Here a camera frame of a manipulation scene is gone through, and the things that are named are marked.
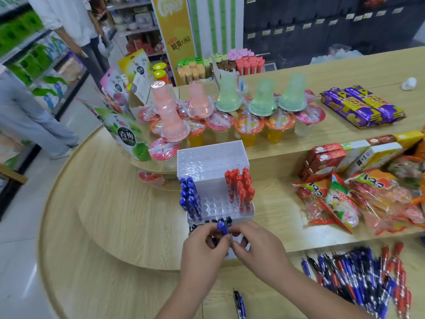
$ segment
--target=pen holder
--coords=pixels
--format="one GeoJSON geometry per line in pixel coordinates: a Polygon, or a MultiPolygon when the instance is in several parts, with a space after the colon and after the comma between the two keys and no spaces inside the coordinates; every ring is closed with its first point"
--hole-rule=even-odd
{"type": "MultiPolygon", "coordinates": [[[[203,225],[205,221],[224,220],[230,216],[232,225],[252,220],[254,204],[249,210],[239,210],[236,199],[230,202],[224,173],[227,170],[244,167],[249,169],[249,162],[242,141],[232,141],[206,145],[198,148],[189,148],[177,151],[177,177],[192,177],[201,198],[201,217],[194,220],[187,215],[189,226],[203,225]]],[[[235,258],[232,249],[229,249],[227,259],[235,258]]]]}

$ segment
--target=dark pants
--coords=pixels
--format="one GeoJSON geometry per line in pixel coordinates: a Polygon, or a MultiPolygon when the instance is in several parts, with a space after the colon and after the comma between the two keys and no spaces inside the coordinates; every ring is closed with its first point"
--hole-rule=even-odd
{"type": "Polygon", "coordinates": [[[103,57],[99,53],[97,45],[99,44],[99,38],[93,38],[90,43],[82,46],[83,51],[87,54],[88,58],[82,58],[81,61],[87,68],[89,74],[93,77],[99,90],[102,89],[100,80],[106,74],[109,69],[108,59],[103,57]]]}

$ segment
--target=person in white shirt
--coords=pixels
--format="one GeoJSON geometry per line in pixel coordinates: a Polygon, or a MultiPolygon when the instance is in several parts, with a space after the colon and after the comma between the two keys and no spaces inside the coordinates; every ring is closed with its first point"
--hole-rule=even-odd
{"type": "Polygon", "coordinates": [[[75,133],[56,121],[11,71],[0,64],[0,129],[31,140],[52,159],[71,155],[75,133]]]}
{"type": "Polygon", "coordinates": [[[54,30],[92,75],[97,87],[109,69],[108,59],[98,50],[98,35],[104,32],[87,0],[28,0],[47,29],[54,30]]]}

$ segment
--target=white shirt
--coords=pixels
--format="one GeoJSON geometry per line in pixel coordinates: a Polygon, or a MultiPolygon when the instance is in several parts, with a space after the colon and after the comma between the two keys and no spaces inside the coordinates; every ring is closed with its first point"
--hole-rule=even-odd
{"type": "Polygon", "coordinates": [[[63,27],[75,43],[82,47],[96,38],[97,33],[87,11],[87,0],[28,0],[44,26],[50,30],[63,27]]]}

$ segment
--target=wooden table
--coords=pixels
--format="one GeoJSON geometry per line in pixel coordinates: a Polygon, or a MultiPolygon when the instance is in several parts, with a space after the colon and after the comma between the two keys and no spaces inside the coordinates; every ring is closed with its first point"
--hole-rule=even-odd
{"type": "MultiPolygon", "coordinates": [[[[373,88],[377,96],[408,115],[390,127],[358,130],[325,108],[327,118],[309,137],[288,134],[280,144],[260,138],[247,148],[257,191],[255,220],[283,241],[298,268],[306,252],[343,251],[359,244],[378,251],[394,241],[392,235],[377,239],[363,223],[354,235],[334,226],[307,227],[290,182],[294,168],[314,145],[421,128],[425,122],[425,86],[421,84],[425,73],[420,65],[424,55],[425,48],[414,48],[246,78],[251,90],[260,77],[273,78],[275,90],[282,92],[289,73],[304,72],[316,94],[331,86],[358,83],[373,88]],[[418,79],[418,87],[401,91],[400,83],[410,76],[418,79]]],[[[214,95],[211,85],[206,90],[214,95]]],[[[179,93],[187,98],[187,87],[179,93]]],[[[61,318],[152,318],[178,281],[188,232],[185,214],[177,204],[178,192],[145,184],[134,165],[149,170],[147,165],[129,162],[107,131],[98,128],[70,157],[52,188],[40,230],[39,263],[49,299],[61,318]]],[[[425,284],[420,232],[411,228],[399,237],[406,244],[402,260],[413,295],[412,318],[425,311],[420,302],[425,284]]],[[[197,318],[235,318],[233,286],[244,296],[249,318],[304,317],[238,262],[230,262],[220,270],[197,318]]],[[[388,318],[396,318],[393,310],[388,318]]]]}

